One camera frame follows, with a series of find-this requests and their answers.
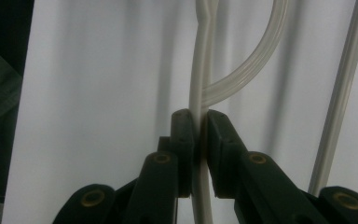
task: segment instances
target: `clamp jaw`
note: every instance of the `clamp jaw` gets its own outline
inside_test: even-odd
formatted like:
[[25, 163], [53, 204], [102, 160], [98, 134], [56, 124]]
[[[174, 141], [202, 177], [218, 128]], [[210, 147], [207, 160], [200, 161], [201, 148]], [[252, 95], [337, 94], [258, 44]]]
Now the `clamp jaw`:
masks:
[[[54, 223], [176, 223], [177, 199], [191, 192], [192, 125], [187, 109], [173, 113], [171, 137], [160, 137], [137, 179], [116, 191], [105, 185], [78, 190]], [[358, 193], [330, 187], [316, 198], [301, 191], [271, 157], [248, 151], [223, 113], [208, 112], [207, 134], [215, 196], [235, 200], [241, 224], [358, 224]]]

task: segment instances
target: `white wall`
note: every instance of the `white wall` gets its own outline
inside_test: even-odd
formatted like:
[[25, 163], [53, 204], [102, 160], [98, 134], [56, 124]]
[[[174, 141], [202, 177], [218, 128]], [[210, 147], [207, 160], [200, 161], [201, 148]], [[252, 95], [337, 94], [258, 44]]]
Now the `white wall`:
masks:
[[[222, 0], [213, 80], [252, 52], [272, 1]], [[354, 1], [292, 1], [277, 51], [242, 91], [213, 106], [250, 150], [307, 189]], [[194, 1], [36, 0], [4, 223], [50, 223], [77, 189], [135, 178], [170, 116], [188, 104]], [[358, 68], [329, 185], [358, 191]], [[179, 223], [192, 223], [181, 200]], [[237, 223], [213, 199], [215, 223]]]

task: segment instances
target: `plastic tube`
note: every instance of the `plastic tube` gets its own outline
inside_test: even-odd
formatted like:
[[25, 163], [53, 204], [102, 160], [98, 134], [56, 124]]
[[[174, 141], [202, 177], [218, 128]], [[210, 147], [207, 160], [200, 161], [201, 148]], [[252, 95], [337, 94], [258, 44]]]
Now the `plastic tube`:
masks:
[[209, 174], [206, 161], [205, 134], [202, 132], [208, 108], [202, 108], [202, 89], [209, 84], [211, 74], [213, 29], [218, 0], [196, 0], [197, 30], [191, 71], [189, 109], [191, 111], [200, 151], [196, 152], [193, 166], [192, 203], [196, 224], [212, 224], [212, 209], [209, 193]]
[[324, 123], [321, 143], [313, 167], [309, 193], [317, 195], [324, 188], [330, 174], [342, 120], [351, 92], [354, 72], [358, 62], [358, 0], [355, 3], [351, 24], [345, 41], [336, 83]]
[[278, 45], [287, 5], [288, 0], [274, 0], [267, 29], [255, 50], [230, 75], [204, 88], [202, 106], [214, 105], [227, 99], [248, 84], [260, 72]]

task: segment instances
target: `round hole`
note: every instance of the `round hole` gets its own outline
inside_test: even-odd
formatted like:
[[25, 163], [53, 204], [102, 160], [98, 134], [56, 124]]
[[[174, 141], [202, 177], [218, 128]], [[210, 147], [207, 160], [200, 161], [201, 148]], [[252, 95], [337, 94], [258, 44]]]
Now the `round hole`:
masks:
[[156, 163], [167, 163], [171, 160], [171, 157], [164, 154], [158, 154], [154, 157]]
[[358, 210], [358, 200], [347, 193], [337, 192], [333, 195], [333, 198], [343, 207]]
[[261, 154], [252, 154], [249, 156], [249, 159], [254, 162], [254, 163], [257, 163], [257, 164], [263, 164], [263, 163], [266, 163], [266, 158], [264, 156], [262, 156]]
[[85, 207], [93, 207], [100, 204], [104, 199], [104, 193], [100, 189], [91, 190], [83, 195], [81, 204]]

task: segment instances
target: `white tube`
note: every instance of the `white tube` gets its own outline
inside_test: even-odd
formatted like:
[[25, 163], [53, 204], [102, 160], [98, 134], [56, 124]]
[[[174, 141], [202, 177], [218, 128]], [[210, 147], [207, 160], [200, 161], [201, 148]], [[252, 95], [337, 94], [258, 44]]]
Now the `white tube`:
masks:
[[197, 19], [199, 27], [194, 48], [193, 67], [191, 71], [189, 109], [191, 111], [197, 134], [196, 141], [200, 152], [195, 158], [192, 181], [192, 203], [196, 224], [212, 224], [212, 209], [209, 193], [209, 174], [206, 161], [204, 130], [206, 112], [208, 108], [202, 108], [202, 89], [209, 84], [211, 74], [213, 29], [218, 0], [196, 0]]
[[274, 0], [267, 29], [253, 53], [230, 75], [204, 88], [203, 106], [214, 105], [227, 99], [248, 84], [264, 67], [281, 37], [288, 1]]
[[316, 195], [324, 188], [330, 174], [336, 151], [342, 120], [351, 92], [351, 84], [358, 62], [358, 0], [355, 3], [351, 24], [345, 41], [341, 62], [330, 100], [324, 132], [322, 133], [318, 155], [313, 167], [309, 193]]

